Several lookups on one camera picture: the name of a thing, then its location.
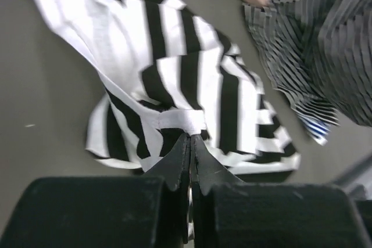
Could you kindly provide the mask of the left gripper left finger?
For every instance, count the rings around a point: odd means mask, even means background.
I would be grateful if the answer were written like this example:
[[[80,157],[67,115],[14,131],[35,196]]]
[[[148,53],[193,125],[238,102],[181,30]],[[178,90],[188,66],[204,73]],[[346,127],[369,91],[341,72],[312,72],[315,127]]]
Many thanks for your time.
[[[188,243],[190,141],[187,134],[180,135],[171,151],[144,174],[162,180],[155,210],[156,244]]]

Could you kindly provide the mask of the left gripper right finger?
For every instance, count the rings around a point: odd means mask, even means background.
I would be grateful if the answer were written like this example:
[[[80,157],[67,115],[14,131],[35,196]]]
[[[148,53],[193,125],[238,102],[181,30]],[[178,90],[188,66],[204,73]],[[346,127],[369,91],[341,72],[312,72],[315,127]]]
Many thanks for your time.
[[[247,184],[210,154],[200,136],[190,144],[195,247],[247,247]]]

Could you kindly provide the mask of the black white striped tank top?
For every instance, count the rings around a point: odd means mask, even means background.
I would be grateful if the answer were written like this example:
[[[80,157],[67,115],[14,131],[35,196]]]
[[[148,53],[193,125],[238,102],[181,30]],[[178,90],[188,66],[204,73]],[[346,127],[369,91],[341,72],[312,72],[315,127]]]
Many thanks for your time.
[[[97,71],[105,96],[86,149],[148,171],[182,133],[233,174],[291,172],[300,154],[239,48],[182,0],[35,0],[48,27]]]

